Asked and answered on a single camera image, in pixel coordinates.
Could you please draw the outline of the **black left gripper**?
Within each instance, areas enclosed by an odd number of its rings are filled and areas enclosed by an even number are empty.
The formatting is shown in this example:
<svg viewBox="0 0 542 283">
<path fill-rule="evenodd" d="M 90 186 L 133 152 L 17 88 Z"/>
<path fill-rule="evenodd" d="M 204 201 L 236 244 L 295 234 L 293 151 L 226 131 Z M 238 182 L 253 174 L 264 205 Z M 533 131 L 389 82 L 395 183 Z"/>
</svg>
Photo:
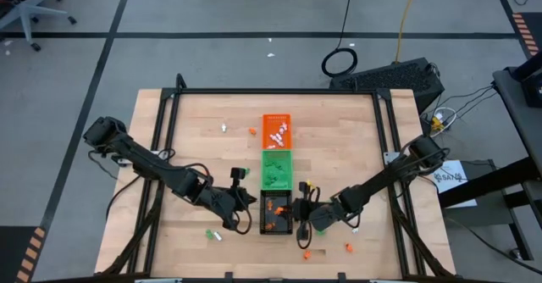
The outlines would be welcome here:
<svg viewBox="0 0 542 283">
<path fill-rule="evenodd" d="M 212 187 L 209 191 L 209 210 L 221 218 L 225 229 L 237 229 L 240 221 L 235 214 L 247 211 L 248 206 L 257 201 L 244 187 Z"/>
</svg>

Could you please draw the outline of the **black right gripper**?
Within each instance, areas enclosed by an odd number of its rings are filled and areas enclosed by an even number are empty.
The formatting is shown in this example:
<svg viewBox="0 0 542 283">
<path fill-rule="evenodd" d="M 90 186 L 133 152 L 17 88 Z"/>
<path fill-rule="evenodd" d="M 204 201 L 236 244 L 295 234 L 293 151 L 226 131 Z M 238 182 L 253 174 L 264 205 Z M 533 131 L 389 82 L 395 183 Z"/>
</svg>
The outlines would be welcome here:
<svg viewBox="0 0 542 283">
<path fill-rule="evenodd" d="M 296 198 L 289 207 L 292 213 L 282 213 L 285 219 L 294 219 L 300 223 L 311 224 L 315 230 L 325 230 L 342 219 L 343 208 L 337 199 L 330 202 L 320 200 L 321 189 L 310 187 L 306 182 L 299 183 L 301 197 Z"/>
</svg>

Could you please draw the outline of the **black slotted plastic basket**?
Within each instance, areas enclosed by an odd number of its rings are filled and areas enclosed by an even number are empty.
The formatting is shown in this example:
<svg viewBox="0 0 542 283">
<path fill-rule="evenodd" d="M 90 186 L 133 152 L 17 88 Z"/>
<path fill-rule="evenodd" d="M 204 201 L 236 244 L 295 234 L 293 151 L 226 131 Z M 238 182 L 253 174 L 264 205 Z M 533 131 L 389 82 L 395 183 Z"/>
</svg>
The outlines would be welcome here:
<svg viewBox="0 0 542 283">
<path fill-rule="evenodd" d="M 268 211 L 268 201 L 272 201 L 274 206 L 272 211 Z M 285 219 L 280 215 L 275 215 L 277 208 L 291 204 L 291 191 L 264 191 L 260 192 L 260 214 L 259 230 L 261 235 L 291 235 L 293 231 L 293 219 Z M 275 223 L 272 230 L 266 230 L 265 225 Z"/>
</svg>

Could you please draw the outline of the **green slotted plastic basket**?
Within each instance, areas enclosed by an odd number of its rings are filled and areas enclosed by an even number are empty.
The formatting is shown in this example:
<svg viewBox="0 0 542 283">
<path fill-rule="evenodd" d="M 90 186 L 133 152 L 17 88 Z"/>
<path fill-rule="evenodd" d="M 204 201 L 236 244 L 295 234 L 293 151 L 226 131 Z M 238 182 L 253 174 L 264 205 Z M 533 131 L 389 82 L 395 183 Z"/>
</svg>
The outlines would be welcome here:
<svg viewBox="0 0 542 283">
<path fill-rule="evenodd" d="M 266 168 L 267 162 L 274 162 L 273 168 Z M 275 168 L 275 163 L 283 166 L 283 170 Z M 293 184 L 293 160 L 291 150 L 263 150 L 262 151 L 262 189 L 264 191 L 287 191 L 292 189 Z M 270 188 L 266 185 L 267 175 L 271 172 L 280 172 L 282 184 L 276 188 Z"/>
</svg>

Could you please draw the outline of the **orange slotted plastic basket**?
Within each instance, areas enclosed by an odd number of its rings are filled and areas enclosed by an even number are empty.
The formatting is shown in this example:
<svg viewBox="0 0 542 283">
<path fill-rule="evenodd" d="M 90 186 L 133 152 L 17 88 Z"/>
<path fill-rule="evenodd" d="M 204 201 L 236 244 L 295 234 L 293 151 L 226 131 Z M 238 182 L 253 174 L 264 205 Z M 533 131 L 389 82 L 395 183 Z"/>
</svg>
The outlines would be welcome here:
<svg viewBox="0 0 542 283">
<path fill-rule="evenodd" d="M 279 128 L 282 128 L 282 123 L 288 125 L 288 129 L 285 130 L 285 133 L 282 134 L 282 141 L 278 140 L 275 136 L 276 133 L 279 133 Z M 274 135 L 276 141 L 270 139 L 269 135 Z M 280 147 L 277 142 L 283 142 L 284 146 Z M 290 150 L 292 149 L 292 130 L 291 130 L 291 116 L 289 114 L 264 114 L 263 115 L 263 126 L 262 126 L 262 146 L 264 150 L 269 145 L 275 145 L 277 150 Z"/>
</svg>

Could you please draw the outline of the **black computer tower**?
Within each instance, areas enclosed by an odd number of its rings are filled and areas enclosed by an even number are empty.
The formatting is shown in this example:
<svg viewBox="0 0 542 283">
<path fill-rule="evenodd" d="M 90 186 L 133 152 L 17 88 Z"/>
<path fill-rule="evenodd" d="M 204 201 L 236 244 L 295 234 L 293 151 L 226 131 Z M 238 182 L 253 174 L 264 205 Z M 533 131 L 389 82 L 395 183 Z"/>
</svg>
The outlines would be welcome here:
<svg viewBox="0 0 542 283">
<path fill-rule="evenodd" d="M 412 90 L 421 114 L 445 90 L 437 66 L 426 58 L 416 58 L 377 69 L 343 75 L 331 80 L 335 90 Z"/>
</svg>

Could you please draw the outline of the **black side table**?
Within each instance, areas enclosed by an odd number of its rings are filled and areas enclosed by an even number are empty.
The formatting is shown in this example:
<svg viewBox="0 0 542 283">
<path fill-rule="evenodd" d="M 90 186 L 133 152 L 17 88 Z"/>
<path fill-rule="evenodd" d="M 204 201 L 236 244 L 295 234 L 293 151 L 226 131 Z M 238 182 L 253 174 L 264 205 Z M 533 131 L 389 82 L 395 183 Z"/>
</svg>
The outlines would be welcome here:
<svg viewBox="0 0 542 283">
<path fill-rule="evenodd" d="M 442 191 L 439 201 L 445 214 L 465 226 L 508 225 L 515 247 L 505 255 L 532 260 L 513 209 L 529 206 L 542 229 L 542 108 L 527 105 L 520 83 L 511 77 L 513 69 L 496 71 L 493 84 L 528 156 L 500 169 L 489 160 L 464 161 L 468 181 Z"/>
</svg>

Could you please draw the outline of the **black orange striped floor mat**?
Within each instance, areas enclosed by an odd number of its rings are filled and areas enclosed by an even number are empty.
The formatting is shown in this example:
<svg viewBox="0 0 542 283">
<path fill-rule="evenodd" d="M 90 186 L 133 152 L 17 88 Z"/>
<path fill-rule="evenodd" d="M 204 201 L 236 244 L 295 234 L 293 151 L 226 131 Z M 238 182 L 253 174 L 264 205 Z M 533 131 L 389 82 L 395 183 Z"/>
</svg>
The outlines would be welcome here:
<svg viewBox="0 0 542 283">
<path fill-rule="evenodd" d="M 41 226 L 0 226 L 0 283 L 30 283 L 43 249 Z"/>
<path fill-rule="evenodd" d="M 514 13 L 512 18 L 520 37 L 520 43 L 531 58 L 542 51 L 542 12 Z"/>
</svg>

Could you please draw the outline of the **black device on side table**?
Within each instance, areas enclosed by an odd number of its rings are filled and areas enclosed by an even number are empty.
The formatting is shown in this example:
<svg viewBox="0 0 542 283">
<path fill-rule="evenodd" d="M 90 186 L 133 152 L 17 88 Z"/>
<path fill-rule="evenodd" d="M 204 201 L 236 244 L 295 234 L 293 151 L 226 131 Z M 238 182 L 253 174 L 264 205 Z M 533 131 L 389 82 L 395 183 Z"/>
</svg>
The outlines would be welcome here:
<svg viewBox="0 0 542 283">
<path fill-rule="evenodd" d="M 527 105 L 542 108 L 542 52 L 513 69 L 511 77 L 520 83 Z"/>
</svg>

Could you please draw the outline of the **grey office chair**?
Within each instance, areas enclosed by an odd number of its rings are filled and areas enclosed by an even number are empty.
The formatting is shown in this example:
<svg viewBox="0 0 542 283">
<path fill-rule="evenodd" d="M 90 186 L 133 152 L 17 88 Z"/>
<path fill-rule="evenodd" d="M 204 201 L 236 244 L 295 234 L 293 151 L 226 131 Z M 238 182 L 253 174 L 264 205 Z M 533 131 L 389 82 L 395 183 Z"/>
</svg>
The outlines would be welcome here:
<svg viewBox="0 0 542 283">
<path fill-rule="evenodd" d="M 0 30 L 19 19 L 23 27 L 26 41 L 34 51 L 40 52 L 41 47 L 32 39 L 30 25 L 31 22 L 37 23 L 39 21 L 36 17 L 37 15 L 66 15 L 70 24 L 75 25 L 77 23 L 77 20 L 73 16 L 68 15 L 66 11 L 42 7 L 41 3 L 44 1 L 45 0 L 0 0 L 0 4 L 8 3 L 11 6 L 11 9 L 6 14 L 0 16 Z"/>
</svg>

